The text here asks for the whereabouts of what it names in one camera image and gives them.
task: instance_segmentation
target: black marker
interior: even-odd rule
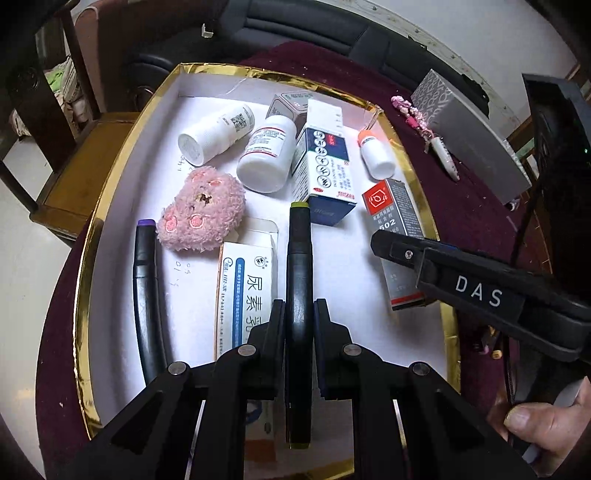
[[[312,239],[310,209],[294,202],[290,209],[285,295],[285,426],[290,448],[310,444],[312,411]]]
[[[140,220],[135,228],[134,314],[139,358],[146,385],[166,370],[158,271],[156,267],[156,222]]]

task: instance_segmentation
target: screw head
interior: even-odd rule
[[[248,343],[238,348],[238,354],[242,356],[252,356],[256,353],[256,347]]]
[[[343,347],[343,352],[345,355],[358,356],[361,355],[361,347],[359,345],[355,345],[354,343],[350,343]]]
[[[424,364],[423,362],[417,362],[413,365],[413,373],[421,377],[427,375],[430,371],[431,369],[429,368],[429,366],[427,364]]]
[[[185,362],[173,362],[168,366],[168,373],[172,375],[180,375],[187,369]]]

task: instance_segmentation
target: white medicine bottle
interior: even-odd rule
[[[376,180],[388,179],[396,171],[394,154],[377,139],[371,130],[361,130],[357,137],[361,158],[369,174]]]
[[[286,116],[265,119],[238,161],[236,176],[245,187],[260,193],[281,190],[296,150],[295,134],[296,125]]]
[[[178,136],[178,148],[191,165],[200,167],[225,152],[254,126],[251,108],[239,103],[187,128]]]

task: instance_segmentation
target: plush bear face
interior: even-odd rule
[[[244,207],[244,188],[237,179],[213,167],[195,168],[164,210],[158,239],[172,250],[213,250],[238,226]]]

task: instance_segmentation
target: red sticker label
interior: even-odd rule
[[[384,180],[365,192],[363,199],[370,215],[375,215],[380,210],[394,203],[390,189]]]

